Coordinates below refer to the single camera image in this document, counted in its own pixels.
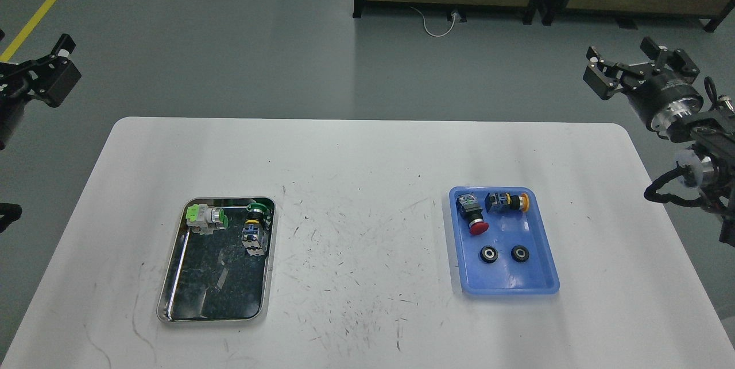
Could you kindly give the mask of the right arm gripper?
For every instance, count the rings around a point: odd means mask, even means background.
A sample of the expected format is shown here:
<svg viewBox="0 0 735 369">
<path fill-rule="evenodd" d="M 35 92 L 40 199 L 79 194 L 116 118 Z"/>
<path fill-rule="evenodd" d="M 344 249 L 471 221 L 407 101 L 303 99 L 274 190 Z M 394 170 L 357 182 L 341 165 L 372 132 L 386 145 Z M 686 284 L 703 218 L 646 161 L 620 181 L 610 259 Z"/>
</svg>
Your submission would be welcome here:
<svg viewBox="0 0 735 369">
<path fill-rule="evenodd" d="M 609 65 L 595 46 L 588 47 L 583 81 L 601 100 L 611 99 L 620 86 L 645 127 L 664 132 L 675 119 L 701 110 L 703 97 L 693 87 L 700 70 L 685 50 L 662 47 L 650 37 L 643 38 L 640 49 L 650 61 Z"/>
</svg>

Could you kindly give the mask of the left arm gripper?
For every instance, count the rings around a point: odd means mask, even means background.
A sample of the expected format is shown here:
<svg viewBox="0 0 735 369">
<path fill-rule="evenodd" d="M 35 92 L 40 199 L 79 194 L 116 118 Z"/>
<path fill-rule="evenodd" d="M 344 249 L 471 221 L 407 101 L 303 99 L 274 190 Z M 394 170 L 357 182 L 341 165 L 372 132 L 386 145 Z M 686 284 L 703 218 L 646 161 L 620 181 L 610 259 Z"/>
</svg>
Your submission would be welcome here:
<svg viewBox="0 0 735 369">
<path fill-rule="evenodd" d="M 1 100 L 1 148 L 5 149 L 20 123 L 26 105 L 33 99 L 40 99 L 48 107 L 57 108 L 63 104 L 71 90 L 82 78 L 81 73 L 70 59 L 76 42 L 70 34 L 61 34 L 48 58 L 52 61 L 32 76 L 38 60 L 23 63 L 2 62 L 2 100 Z"/>
</svg>

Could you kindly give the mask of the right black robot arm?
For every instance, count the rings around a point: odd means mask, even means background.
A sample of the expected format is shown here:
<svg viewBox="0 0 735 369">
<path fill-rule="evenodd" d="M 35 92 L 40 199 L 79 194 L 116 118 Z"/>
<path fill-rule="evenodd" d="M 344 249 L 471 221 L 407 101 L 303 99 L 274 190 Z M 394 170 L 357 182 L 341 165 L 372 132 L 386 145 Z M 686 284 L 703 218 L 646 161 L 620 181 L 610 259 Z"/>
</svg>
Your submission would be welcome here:
<svg viewBox="0 0 735 369">
<path fill-rule="evenodd" d="M 705 94 L 694 84 L 700 67 L 681 48 L 667 48 L 650 37 L 641 40 L 647 60 L 628 65 L 586 51 L 583 81 L 602 100 L 622 94 L 648 131 L 687 147 L 673 168 L 652 181 L 647 201 L 699 208 L 719 218 L 719 241 L 734 244 L 733 98 L 720 95 L 711 77 Z"/>
</svg>

